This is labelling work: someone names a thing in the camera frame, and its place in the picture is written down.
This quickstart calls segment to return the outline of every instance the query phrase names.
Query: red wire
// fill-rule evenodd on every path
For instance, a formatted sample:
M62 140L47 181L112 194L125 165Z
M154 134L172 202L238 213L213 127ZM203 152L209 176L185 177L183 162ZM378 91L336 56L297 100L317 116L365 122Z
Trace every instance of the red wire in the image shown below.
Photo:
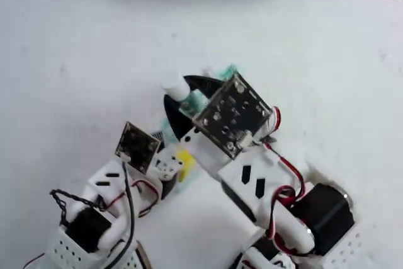
M306 189L305 189L304 177L302 176L300 171L297 168L295 168L295 166L293 164L291 164L287 159L285 159L281 154L276 152L268 143L265 143L264 146L266 146L267 149L273 151L280 158L280 161L283 162L285 164L285 166L287 166L297 176L301 187L300 187L300 191L298 192L298 195L296 196L295 200L302 198L305 195Z
M274 238L273 238L273 242L275 244L275 246L278 248L278 250L280 250L281 252L290 255L290 256L299 256L299 257L305 257L308 256L310 254L310 252L308 253L298 253L296 249L289 249L285 246L284 244L284 240L283 238L276 233Z
M273 263L273 265L274 265L274 266L280 265L280 267L285 268L285 267L284 267L284 263L283 263L282 261L275 261L275 262Z
M245 266L247 266L250 269L256 269L255 267L252 266L251 262L248 260L243 260L242 264L244 264Z
M156 189L154 186L152 186L148 181L145 181L145 180L136 180L136 181L134 181L134 182L130 185L130 187L134 187L135 185L137 185L137 184L139 184L139 183L145 184L148 188L150 188L150 189L156 194L156 199L155 199L149 206L147 206L145 209L142 209L142 210L139 212L139 217L142 217L142 216L144 216L145 214L147 214L148 211L149 211L151 208L153 208L153 206L155 206L155 204L158 202L158 200L159 200L159 194L158 194L157 189ZM119 200L120 198L122 198L124 195L125 195L124 192L122 192L121 194L119 194L116 198L114 198L114 199L109 203L109 205L106 207L106 209L110 208L117 200Z
M26 263L23 267L23 269L27 268L29 265L31 265L34 261L40 259L41 257L43 257L45 255L45 253L42 253L36 257L34 257L32 260L30 260L28 263Z
M275 132L276 130L278 130L278 127L280 127L280 124L281 124L281 113L280 113L280 109L279 109L277 106L274 106L273 108L274 108L274 110L275 110L275 112L276 112L277 120L276 120L275 127L274 127L274 129L273 129L273 131L272 131L271 133L273 133L273 132Z

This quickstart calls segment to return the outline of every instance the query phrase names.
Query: robotic arm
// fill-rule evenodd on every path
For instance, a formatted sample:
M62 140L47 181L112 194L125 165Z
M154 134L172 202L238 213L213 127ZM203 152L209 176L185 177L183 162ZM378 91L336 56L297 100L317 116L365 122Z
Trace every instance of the robotic arm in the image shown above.
M176 77L164 88L165 111L180 144L262 228L234 268L348 268L360 259L361 227L350 197L301 150L272 138L280 111L240 74L225 83ZM188 106L196 89L209 102L191 116L183 103Z
M240 74L226 82L176 75L163 88L167 119L180 145L260 227L232 269L362 263L361 224L350 197L301 148L273 138L279 109L268 106ZM51 192L62 210L60 227L40 260L24 268L151 268L135 240L134 222L172 190L183 167L174 146L162 143L127 122L117 158L88 179L80 197ZM75 200L68 211L62 196Z

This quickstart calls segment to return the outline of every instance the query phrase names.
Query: white surface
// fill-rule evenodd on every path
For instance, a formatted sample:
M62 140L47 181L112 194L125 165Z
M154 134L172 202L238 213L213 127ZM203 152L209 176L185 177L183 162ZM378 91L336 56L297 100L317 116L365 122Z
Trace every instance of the white surface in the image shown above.
M159 126L162 71L231 62L280 107L280 133L346 183L381 259L400 267L402 0L0 3L1 268L45 249L60 215L48 192L79 193L126 120ZM252 232L205 175L137 224L155 269L224 268Z

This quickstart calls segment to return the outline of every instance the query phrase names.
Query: teal object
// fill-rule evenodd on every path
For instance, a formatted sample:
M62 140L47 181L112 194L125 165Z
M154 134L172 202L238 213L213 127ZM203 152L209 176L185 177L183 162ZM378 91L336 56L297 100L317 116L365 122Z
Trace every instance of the teal object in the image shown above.
M238 72L238 67L235 64L231 64L222 72L219 72L218 78L220 80L226 81L230 79L236 72Z

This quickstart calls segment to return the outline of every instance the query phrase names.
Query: yellow block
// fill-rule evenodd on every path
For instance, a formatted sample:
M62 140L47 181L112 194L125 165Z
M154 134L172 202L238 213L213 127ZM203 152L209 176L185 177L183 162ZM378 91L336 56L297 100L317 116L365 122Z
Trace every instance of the yellow block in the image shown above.
M178 178L178 181L182 182L188 173L195 167L195 159L193 159L191 154L184 149L180 150L175 156L183 162L183 168L179 172Z

